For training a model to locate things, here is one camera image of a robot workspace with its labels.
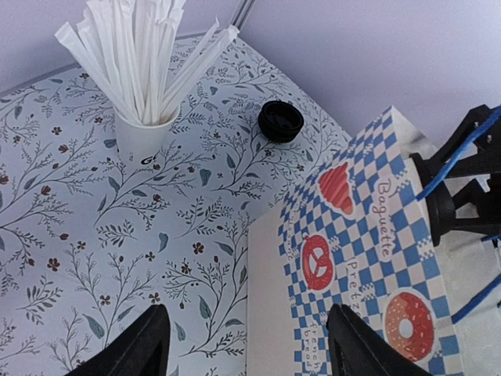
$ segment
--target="black bottle cap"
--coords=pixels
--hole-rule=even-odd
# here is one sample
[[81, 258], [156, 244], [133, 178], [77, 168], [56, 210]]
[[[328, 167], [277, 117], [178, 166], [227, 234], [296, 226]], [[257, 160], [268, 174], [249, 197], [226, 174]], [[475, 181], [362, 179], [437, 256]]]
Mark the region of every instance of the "black bottle cap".
[[263, 105], [258, 124], [263, 135], [274, 143], [289, 143], [303, 128], [305, 120], [296, 107], [273, 100]]

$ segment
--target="white wall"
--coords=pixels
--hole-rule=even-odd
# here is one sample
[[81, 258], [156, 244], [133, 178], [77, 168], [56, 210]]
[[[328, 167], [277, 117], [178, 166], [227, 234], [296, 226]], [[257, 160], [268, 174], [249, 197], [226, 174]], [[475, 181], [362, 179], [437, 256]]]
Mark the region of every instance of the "white wall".
[[240, 36], [352, 135], [394, 104], [442, 143], [501, 103], [499, 0], [257, 0]]
[[[188, 0], [179, 34], [229, 24], [240, 0]], [[53, 37], [83, 16], [85, 0], [0, 0], [0, 92], [74, 62]]]

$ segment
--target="blue wire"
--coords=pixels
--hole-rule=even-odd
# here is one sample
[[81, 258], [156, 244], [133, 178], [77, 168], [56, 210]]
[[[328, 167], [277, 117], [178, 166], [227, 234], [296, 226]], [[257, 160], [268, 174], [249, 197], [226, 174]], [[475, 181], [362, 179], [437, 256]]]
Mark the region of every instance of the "blue wire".
[[481, 241], [489, 241], [489, 240], [501, 240], [501, 234], [485, 236], [481, 238]]
[[460, 159], [461, 154], [463, 154], [463, 152], [469, 147], [470, 144], [472, 144], [473, 141], [486, 133], [498, 121], [499, 117], [501, 117], [501, 106], [494, 109], [494, 112], [492, 112], [491, 116], [489, 116], [488, 119], [484, 121], [484, 124], [475, 129], [467, 137], [467, 139], [464, 140], [461, 146], [451, 156], [449, 163], [444, 164], [438, 175], [436, 175], [433, 180], [431, 180], [431, 182], [423, 189], [423, 192], [419, 193], [416, 196], [416, 199], [418, 201], [423, 200], [431, 192], [433, 192], [437, 185], [440, 184], [445, 179], [447, 174], [452, 170], [456, 162]]
[[457, 311], [451, 316], [452, 323], [459, 323], [468, 313], [470, 313], [475, 307], [477, 307], [482, 301], [487, 298], [487, 296], [501, 284], [501, 274], [498, 275], [494, 280], [485, 286], [478, 294], [476, 294], [462, 309]]

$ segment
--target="paper bag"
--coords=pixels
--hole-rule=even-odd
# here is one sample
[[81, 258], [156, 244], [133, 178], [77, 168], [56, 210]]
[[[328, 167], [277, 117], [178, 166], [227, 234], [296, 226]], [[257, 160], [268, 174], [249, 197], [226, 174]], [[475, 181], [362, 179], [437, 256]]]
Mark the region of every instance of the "paper bag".
[[[396, 114], [393, 107], [386, 110], [346, 150], [297, 186], [279, 215], [275, 211], [275, 218], [264, 219], [272, 240], [263, 233], [260, 239], [265, 240], [253, 240], [250, 231], [250, 271], [257, 268], [252, 259], [257, 247], [274, 248], [282, 260], [276, 272], [286, 278], [287, 291], [277, 294], [289, 298], [294, 327], [283, 341], [294, 341], [289, 346], [294, 348], [294, 375], [331, 373], [325, 323], [334, 303], [350, 305], [424, 370], [462, 374], [430, 231], [401, 155], [403, 143], [416, 130], [396, 132]], [[251, 304], [258, 296], [250, 275], [250, 334]], [[248, 363], [251, 371], [251, 358]]]

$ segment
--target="white paper cup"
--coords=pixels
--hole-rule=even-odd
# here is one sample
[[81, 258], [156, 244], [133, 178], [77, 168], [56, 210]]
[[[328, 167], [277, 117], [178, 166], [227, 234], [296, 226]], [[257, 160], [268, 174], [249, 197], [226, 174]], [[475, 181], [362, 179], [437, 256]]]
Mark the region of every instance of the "white paper cup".
[[142, 125], [130, 122], [115, 109], [115, 133], [117, 135], [118, 156], [127, 165], [135, 168], [148, 166], [164, 144], [170, 125], [179, 116], [177, 107], [165, 123]]

